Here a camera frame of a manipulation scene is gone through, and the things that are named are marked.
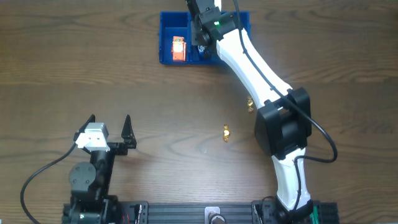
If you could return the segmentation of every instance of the black cable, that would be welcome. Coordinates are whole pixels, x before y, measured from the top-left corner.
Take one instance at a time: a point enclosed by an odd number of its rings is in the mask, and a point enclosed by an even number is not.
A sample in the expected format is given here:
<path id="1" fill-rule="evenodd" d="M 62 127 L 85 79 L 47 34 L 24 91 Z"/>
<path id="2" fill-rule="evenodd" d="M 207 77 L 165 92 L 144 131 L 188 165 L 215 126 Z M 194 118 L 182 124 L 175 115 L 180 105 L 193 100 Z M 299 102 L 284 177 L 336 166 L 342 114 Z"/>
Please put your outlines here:
<path id="1" fill-rule="evenodd" d="M 25 205 L 25 200 L 24 200 L 24 194 L 25 194 L 25 189 L 27 187 L 27 185 L 29 184 L 29 182 L 35 177 L 37 176 L 39 173 L 43 172 L 45 169 L 51 167 L 52 165 L 56 164 L 57 162 L 61 161 L 62 159 L 66 158 L 67 156 L 69 156 L 69 154 L 74 150 L 74 148 L 76 147 L 76 143 L 73 143 L 72 147 L 69 149 L 69 151 L 67 153 L 65 153 L 65 155 L 63 155 L 62 157 L 58 158 L 57 160 L 43 166 L 43 168 L 39 169 L 38 171 L 36 171 L 34 174 L 32 174 L 24 183 L 24 185 L 22 186 L 21 189 L 21 205 L 22 205 L 22 209 L 24 209 L 25 214 L 30 218 L 30 220 L 32 220 L 33 223 L 35 224 L 40 224 L 28 211 L 28 209 L 26 208 Z"/>
<path id="2" fill-rule="evenodd" d="M 270 88 L 272 90 L 274 90 L 291 108 L 293 108 L 298 114 L 300 114 L 301 116 L 303 116 L 305 119 L 309 120 L 311 122 L 312 125 L 314 125 L 325 137 L 325 139 L 329 142 L 331 149 L 333 150 L 333 158 L 331 159 L 321 159 L 321 158 L 316 158 L 316 157 L 312 157 L 312 156 L 297 156 L 294 159 L 294 166 L 296 168 L 296 173 L 297 173 L 297 178 L 298 178 L 298 194 L 297 194 L 297 199 L 296 199 L 296 203 L 294 205 L 293 208 L 293 212 L 297 209 L 297 205 L 299 204 L 299 200 L 300 200 L 300 196 L 301 196 L 301 178 L 300 178 L 300 172 L 299 172 L 299 165 L 297 163 L 297 161 L 299 159 L 309 159 L 312 161 L 317 161 L 317 162 L 323 162 L 323 163 L 331 163 L 331 162 L 335 162 L 337 159 L 337 148 L 335 143 L 333 142 L 332 138 L 329 136 L 329 134 L 317 123 L 315 122 L 313 119 L 311 119 L 304 111 L 302 111 L 297 105 L 295 105 L 293 102 L 291 102 L 286 96 L 284 96 L 268 79 L 267 77 L 263 74 L 263 72 L 260 70 L 260 68 L 256 65 L 256 63 L 254 62 L 254 60 L 250 57 L 250 55 L 248 54 L 248 50 L 245 48 L 244 46 L 244 42 L 243 42 L 243 36 L 242 36 L 242 24 L 241 24 L 241 16 L 240 16 L 240 12 L 239 12 L 239 6 L 238 6 L 238 0 L 233 0 L 234 4 L 235 4 L 235 10 L 237 13 L 237 17 L 238 17 L 238 30 L 239 30 L 239 38 L 241 40 L 241 45 L 243 48 L 243 53 L 246 54 L 246 56 L 248 57 L 249 61 L 253 64 L 254 68 L 259 72 L 259 74 L 263 77 L 263 79 L 267 82 L 267 84 L 270 86 Z"/>

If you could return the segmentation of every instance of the blue bin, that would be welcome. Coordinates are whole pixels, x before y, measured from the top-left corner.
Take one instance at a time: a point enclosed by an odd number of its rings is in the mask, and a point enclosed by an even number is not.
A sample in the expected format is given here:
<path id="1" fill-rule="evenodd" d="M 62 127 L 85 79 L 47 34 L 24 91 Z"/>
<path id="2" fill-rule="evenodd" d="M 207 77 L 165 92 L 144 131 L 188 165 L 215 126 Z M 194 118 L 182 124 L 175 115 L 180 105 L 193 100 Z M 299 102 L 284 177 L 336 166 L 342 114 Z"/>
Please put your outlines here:
<path id="1" fill-rule="evenodd" d="M 220 65 L 224 62 L 217 56 L 199 56 L 197 46 L 192 46 L 191 14 L 189 12 L 161 12 L 159 31 L 159 61 L 164 65 Z M 241 22 L 250 35 L 250 14 L 241 12 Z M 184 37 L 187 43 L 187 61 L 174 62 L 172 56 L 173 37 Z"/>

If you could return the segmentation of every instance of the cable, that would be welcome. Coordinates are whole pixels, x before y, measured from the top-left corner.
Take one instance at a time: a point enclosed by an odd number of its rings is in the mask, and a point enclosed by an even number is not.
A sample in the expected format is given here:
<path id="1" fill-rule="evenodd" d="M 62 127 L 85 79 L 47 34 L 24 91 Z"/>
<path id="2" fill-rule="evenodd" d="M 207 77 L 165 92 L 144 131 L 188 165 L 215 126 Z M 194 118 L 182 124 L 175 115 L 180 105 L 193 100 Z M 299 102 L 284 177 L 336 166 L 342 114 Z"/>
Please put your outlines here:
<path id="1" fill-rule="evenodd" d="M 300 172 L 299 172 L 299 165 L 297 163 L 297 161 L 299 159 L 309 159 L 312 161 L 317 161 L 317 162 L 322 162 L 322 163 L 332 163 L 335 162 L 337 159 L 337 148 L 335 143 L 333 142 L 332 138 L 329 136 L 329 134 L 317 123 L 315 122 L 312 118 L 310 118 L 304 111 L 302 111 L 297 105 L 295 105 L 293 102 L 291 102 L 289 99 L 287 99 L 286 96 L 284 96 L 268 79 L 267 77 L 263 74 L 263 72 L 260 70 L 260 68 L 256 65 L 256 63 L 254 62 L 254 60 L 250 57 L 250 55 L 248 54 L 248 50 L 245 48 L 244 46 L 244 42 L 243 42 L 243 36 L 242 36 L 242 24 L 241 24 L 241 16 L 240 16 L 240 11 L 239 11 L 239 6 L 238 6 L 238 0 L 233 0 L 234 1 L 234 5 L 235 5 L 235 10 L 237 13 L 237 18 L 238 18 L 238 30 L 239 30 L 239 38 L 241 40 L 241 44 L 242 44 L 242 48 L 243 48 L 243 53 L 246 54 L 246 56 L 248 57 L 249 61 L 253 64 L 254 68 L 259 72 L 259 74 L 261 75 L 261 77 L 267 82 L 267 84 L 270 86 L 271 89 L 273 89 L 291 108 L 293 108 L 298 114 L 300 114 L 301 116 L 303 116 L 305 119 L 309 120 L 311 122 L 312 125 L 314 125 L 314 127 L 316 127 L 319 132 L 321 132 L 323 134 L 323 136 L 325 137 L 325 139 L 329 142 L 331 149 L 333 150 L 333 158 L 331 159 L 321 159 L 321 158 L 316 158 L 316 157 L 312 157 L 312 156 L 297 156 L 294 159 L 294 166 L 296 169 L 296 173 L 297 173 L 297 178 L 298 178 L 298 194 L 297 194 L 297 199 L 296 199 L 296 203 L 294 205 L 293 208 L 293 212 L 296 211 L 297 206 L 299 205 L 299 200 L 300 200 L 300 196 L 301 196 L 301 178 L 300 178 Z"/>
<path id="2" fill-rule="evenodd" d="M 29 182 L 35 177 L 37 176 L 39 173 L 43 172 L 45 169 L 51 167 L 52 165 L 56 164 L 57 162 L 61 161 L 62 159 L 66 158 L 67 156 L 69 156 L 69 154 L 74 150 L 74 148 L 76 147 L 76 143 L 73 143 L 72 147 L 69 149 L 69 151 L 67 153 L 65 153 L 65 155 L 63 155 L 62 157 L 59 157 L 57 160 L 43 166 L 43 168 L 39 169 L 38 171 L 36 171 L 34 174 L 32 174 L 24 183 L 24 185 L 22 186 L 21 189 L 21 205 L 22 208 L 25 211 L 25 214 L 30 218 L 30 220 L 32 220 L 33 223 L 35 224 L 40 224 L 28 211 L 28 209 L 26 208 L 25 205 L 25 200 L 24 200 L 24 194 L 25 194 L 25 189 L 27 187 L 27 185 L 29 184 Z"/>

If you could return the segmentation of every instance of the wooden table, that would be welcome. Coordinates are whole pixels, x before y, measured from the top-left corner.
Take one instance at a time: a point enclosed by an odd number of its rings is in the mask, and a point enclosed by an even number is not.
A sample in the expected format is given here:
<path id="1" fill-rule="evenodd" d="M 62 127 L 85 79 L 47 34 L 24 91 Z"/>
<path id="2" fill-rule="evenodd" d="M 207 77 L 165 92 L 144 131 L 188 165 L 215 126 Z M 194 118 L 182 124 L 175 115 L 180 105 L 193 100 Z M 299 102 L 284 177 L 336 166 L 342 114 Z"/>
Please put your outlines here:
<path id="1" fill-rule="evenodd" d="M 240 1 L 271 68 L 310 94 L 339 149 L 305 161 L 313 199 L 338 202 L 342 223 L 398 220 L 398 2 Z M 223 4 L 233 10 L 232 1 Z M 159 12 L 181 0 L 0 0 L 0 219 L 28 223 L 26 178 L 64 154 L 94 113 L 112 141 L 131 115 L 137 150 L 117 157 L 111 194 L 149 202 L 250 202 L 275 195 L 247 91 L 228 67 L 159 63 Z M 223 125 L 231 130 L 223 142 Z M 308 155 L 330 157 L 313 129 Z M 25 200 L 60 223 L 75 150 L 37 176 Z"/>

